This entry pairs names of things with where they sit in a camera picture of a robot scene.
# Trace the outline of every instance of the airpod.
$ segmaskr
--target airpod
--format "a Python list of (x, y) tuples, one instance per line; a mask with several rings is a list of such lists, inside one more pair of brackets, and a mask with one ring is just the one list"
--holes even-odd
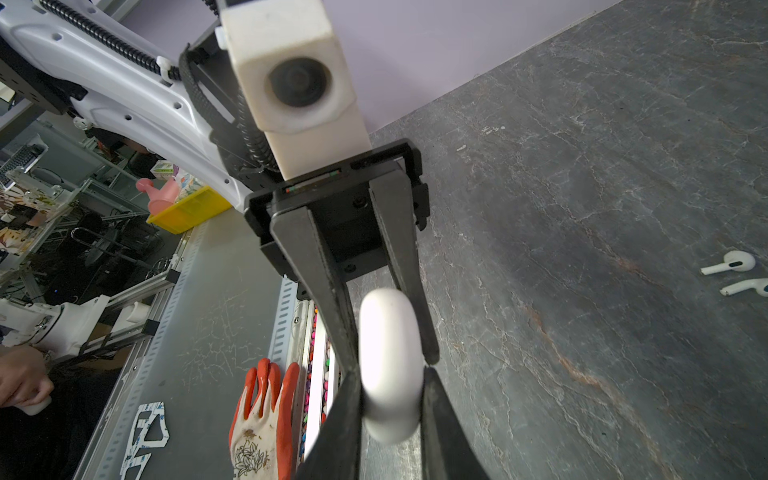
[(373, 439), (394, 445), (413, 435), (421, 415), (424, 354), (419, 324), (400, 290), (373, 290), (360, 307), (362, 423)]
[(757, 294), (760, 296), (768, 296), (768, 278), (753, 278), (751, 280), (743, 280), (739, 283), (734, 283), (720, 289), (720, 293), (725, 296), (730, 296), (735, 293), (743, 292), (754, 288)]
[(734, 250), (725, 254), (722, 263), (713, 266), (706, 266), (701, 269), (701, 274), (711, 275), (713, 273), (727, 272), (728, 270), (746, 272), (748, 270), (752, 270), (754, 267), (755, 257), (747, 252)]
[(37, 405), (30, 405), (26, 407), (14, 405), (17, 409), (21, 410), (22, 412), (26, 413), (29, 416), (37, 415), (38, 413), (42, 412), (45, 407), (51, 405), (51, 397), (47, 396), (45, 399), (40, 402)]

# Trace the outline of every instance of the glove with floral print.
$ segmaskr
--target glove with floral print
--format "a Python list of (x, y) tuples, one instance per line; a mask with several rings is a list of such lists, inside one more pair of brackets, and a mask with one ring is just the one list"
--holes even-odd
[[(293, 476), (293, 393), (299, 365), (292, 363), (280, 384), (280, 368), (261, 359), (248, 371), (230, 429), (234, 478), (290, 480)], [(253, 391), (258, 385), (255, 402)]]

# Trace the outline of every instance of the black screw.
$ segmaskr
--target black screw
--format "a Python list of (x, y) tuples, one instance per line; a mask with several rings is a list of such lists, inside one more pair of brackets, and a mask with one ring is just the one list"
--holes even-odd
[(318, 101), (328, 87), (326, 68), (312, 58), (293, 58), (270, 73), (272, 91), (289, 107), (307, 107)]
[(352, 202), (352, 206), (355, 207), (357, 210), (360, 210), (361, 208), (365, 208), (366, 205), (368, 205), (368, 199), (365, 197), (357, 197)]

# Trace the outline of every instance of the white paper cutout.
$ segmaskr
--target white paper cutout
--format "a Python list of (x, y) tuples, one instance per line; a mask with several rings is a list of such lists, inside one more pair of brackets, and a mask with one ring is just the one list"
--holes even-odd
[[(149, 418), (140, 419), (139, 415), (144, 412), (149, 412)], [(163, 431), (163, 438), (160, 440), (146, 440), (149, 428), (152, 426), (152, 422), (155, 419), (160, 421), (160, 429)], [(136, 429), (139, 429), (139, 436), (134, 441), (136, 436)], [(140, 449), (161, 449), (168, 443), (168, 428), (165, 426), (165, 404), (162, 402), (144, 403), (139, 405), (136, 411), (136, 418), (134, 418), (134, 425), (131, 427), (131, 436), (128, 437), (128, 444), (125, 446), (125, 460), (120, 467), (120, 479), (125, 480), (125, 474), (131, 467), (139, 467), (139, 472), (136, 475), (136, 480), (141, 478), (141, 473), (144, 471), (144, 467), (147, 466), (151, 453), (145, 453), (142, 456), (137, 457), (136, 453)]]

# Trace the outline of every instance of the gray marble surface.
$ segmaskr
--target gray marble surface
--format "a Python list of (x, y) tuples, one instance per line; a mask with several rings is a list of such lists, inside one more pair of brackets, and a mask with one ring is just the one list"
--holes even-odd
[[(624, 0), (374, 135), (424, 155), (438, 371), (491, 478), (768, 478), (765, 2)], [(703, 277), (728, 250), (749, 273)], [(391, 285), (380, 270), (354, 302)], [(418, 438), (360, 478), (420, 478)]]

